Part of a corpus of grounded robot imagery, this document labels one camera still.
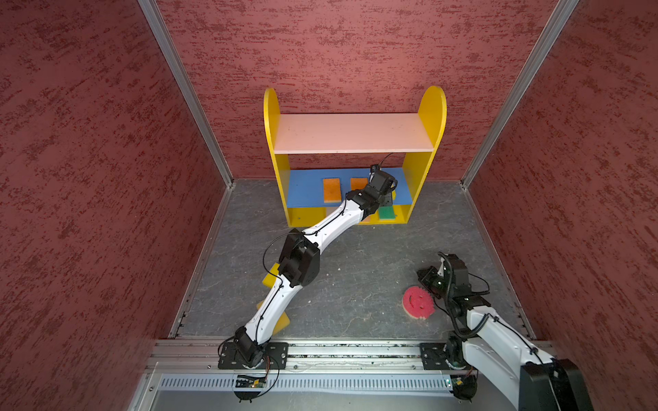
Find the round red sponge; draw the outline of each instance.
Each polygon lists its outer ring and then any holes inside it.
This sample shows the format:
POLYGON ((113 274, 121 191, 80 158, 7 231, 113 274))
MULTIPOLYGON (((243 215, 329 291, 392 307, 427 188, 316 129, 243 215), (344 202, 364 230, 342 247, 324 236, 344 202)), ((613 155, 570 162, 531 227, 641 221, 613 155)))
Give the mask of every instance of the round red sponge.
POLYGON ((413 318, 423 320, 426 320, 435 311, 432 296, 427 290, 417 285, 405 291, 405 295, 402 297, 402 307, 413 318))

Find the textured red wall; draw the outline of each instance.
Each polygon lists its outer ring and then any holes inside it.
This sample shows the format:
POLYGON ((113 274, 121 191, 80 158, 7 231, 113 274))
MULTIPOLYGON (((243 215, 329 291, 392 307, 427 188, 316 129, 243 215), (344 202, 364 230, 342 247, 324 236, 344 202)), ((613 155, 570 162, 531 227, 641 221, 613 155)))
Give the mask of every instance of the textured red wall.
MULTIPOLYGON (((447 180, 463 176, 555 3, 158 2, 237 177, 274 177, 266 87, 284 113, 414 112, 425 89, 440 85, 448 119, 430 178, 447 180)), ((291 165, 367 167, 381 158, 296 155, 291 165)))
POLYGON ((0 408, 123 411, 223 183, 136 1, 0 22, 0 408))
POLYGON ((471 187, 599 410, 658 402, 657 43, 655 1, 581 0, 471 187))

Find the green sponge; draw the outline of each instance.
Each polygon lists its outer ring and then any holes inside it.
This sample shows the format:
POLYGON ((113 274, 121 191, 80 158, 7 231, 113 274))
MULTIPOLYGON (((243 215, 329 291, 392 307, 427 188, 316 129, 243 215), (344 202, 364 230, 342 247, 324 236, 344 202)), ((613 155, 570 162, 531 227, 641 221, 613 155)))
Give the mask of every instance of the green sponge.
POLYGON ((379 219, 380 220, 395 220, 395 212, 393 207, 380 207, 379 208, 379 219))

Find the black mounting plate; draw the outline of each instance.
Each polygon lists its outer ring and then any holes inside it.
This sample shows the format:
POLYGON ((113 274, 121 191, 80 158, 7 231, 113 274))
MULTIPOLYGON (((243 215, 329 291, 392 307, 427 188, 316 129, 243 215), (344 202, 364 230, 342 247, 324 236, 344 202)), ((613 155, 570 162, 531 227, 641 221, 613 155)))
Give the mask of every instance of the black mounting plate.
POLYGON ((420 358, 423 370, 453 370, 445 362, 445 343, 421 343, 420 358))
MULTIPOLYGON (((286 369, 288 361, 288 343, 268 343, 265 347, 265 354, 270 356, 270 367, 276 369, 277 363, 280 370, 286 369)), ((247 368, 247 362, 238 352, 238 345, 234 342, 225 343, 222 346, 222 352, 219 356, 217 368, 219 370, 264 370, 265 361, 261 361, 255 368, 247 368)))

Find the blue shelf board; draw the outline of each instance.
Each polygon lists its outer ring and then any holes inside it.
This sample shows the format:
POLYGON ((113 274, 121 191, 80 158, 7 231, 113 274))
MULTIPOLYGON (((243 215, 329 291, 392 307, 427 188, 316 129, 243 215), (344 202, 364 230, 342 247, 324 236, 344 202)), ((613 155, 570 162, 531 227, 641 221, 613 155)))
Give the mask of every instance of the blue shelf board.
MULTIPOLYGON (((412 203, 411 194, 405 173, 400 168, 383 168, 383 171, 391 174, 397 179, 395 189, 394 205, 409 205, 412 203)), ((368 178, 369 168, 338 168, 320 170, 290 170, 290 186, 288 187, 288 208, 307 207, 336 207, 340 203, 324 202, 324 186, 322 180, 325 178, 339 178, 340 191, 345 194, 351 190, 351 178, 368 178)))

